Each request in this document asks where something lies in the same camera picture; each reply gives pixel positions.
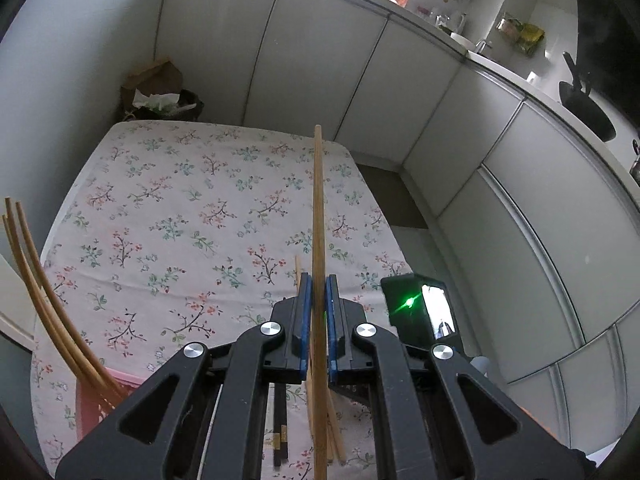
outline green light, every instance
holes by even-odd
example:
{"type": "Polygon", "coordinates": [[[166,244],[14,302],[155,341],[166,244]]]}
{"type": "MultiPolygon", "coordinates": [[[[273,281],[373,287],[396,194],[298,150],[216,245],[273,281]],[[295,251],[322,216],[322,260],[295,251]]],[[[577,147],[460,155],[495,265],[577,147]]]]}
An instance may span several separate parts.
{"type": "Polygon", "coordinates": [[[411,308],[412,306],[414,306],[414,302],[415,300],[417,300],[418,298],[420,298],[420,294],[417,294],[416,296],[412,297],[412,298],[408,298],[402,305],[400,305],[397,309],[396,312],[398,312],[399,310],[402,310],[404,308],[411,308]]]}

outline faucet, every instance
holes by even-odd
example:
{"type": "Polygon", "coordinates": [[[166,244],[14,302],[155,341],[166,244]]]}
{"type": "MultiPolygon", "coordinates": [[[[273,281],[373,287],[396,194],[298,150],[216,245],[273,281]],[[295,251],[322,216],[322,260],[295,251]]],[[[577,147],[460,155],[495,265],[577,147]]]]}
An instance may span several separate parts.
{"type": "Polygon", "coordinates": [[[491,41],[480,40],[476,43],[476,47],[474,48],[475,54],[480,54],[480,56],[484,56],[483,52],[486,48],[493,48],[494,46],[491,44],[491,41]]]}

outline white door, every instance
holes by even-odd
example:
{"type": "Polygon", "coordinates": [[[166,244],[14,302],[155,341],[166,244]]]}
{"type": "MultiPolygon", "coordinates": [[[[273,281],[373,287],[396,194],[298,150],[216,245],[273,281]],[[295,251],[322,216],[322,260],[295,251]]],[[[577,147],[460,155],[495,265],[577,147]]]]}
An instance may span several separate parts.
{"type": "Polygon", "coordinates": [[[0,332],[28,350],[33,350],[36,311],[27,288],[0,255],[0,332]]]}

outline pan handle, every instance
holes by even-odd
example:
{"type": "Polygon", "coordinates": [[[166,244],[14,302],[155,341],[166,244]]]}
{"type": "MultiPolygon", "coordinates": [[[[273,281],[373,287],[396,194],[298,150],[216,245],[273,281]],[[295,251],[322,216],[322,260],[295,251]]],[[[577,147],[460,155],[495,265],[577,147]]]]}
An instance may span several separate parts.
{"type": "Polygon", "coordinates": [[[584,93],[587,95],[591,93],[591,72],[588,72],[584,78],[584,93]]]}
{"type": "Polygon", "coordinates": [[[578,69],[574,63],[573,58],[571,57],[571,54],[569,54],[568,52],[563,52],[562,57],[564,57],[564,60],[566,61],[566,64],[569,67],[569,70],[571,71],[571,75],[574,77],[574,81],[573,81],[574,92],[581,91],[582,83],[580,83],[580,74],[578,73],[578,69]]]}

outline pink basket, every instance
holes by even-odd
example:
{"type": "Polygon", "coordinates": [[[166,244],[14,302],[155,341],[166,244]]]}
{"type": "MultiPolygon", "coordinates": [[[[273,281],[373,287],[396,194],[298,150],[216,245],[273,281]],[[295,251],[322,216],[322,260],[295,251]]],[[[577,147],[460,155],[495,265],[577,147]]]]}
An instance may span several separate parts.
{"type": "MultiPolygon", "coordinates": [[[[140,386],[144,379],[134,375],[117,372],[107,368],[107,371],[118,381],[125,389],[127,394],[131,394],[140,386]]],[[[107,415],[102,401],[98,398],[95,390],[82,386],[82,383],[76,383],[76,431],[78,432],[78,440],[95,428],[101,420],[107,415]]]]}

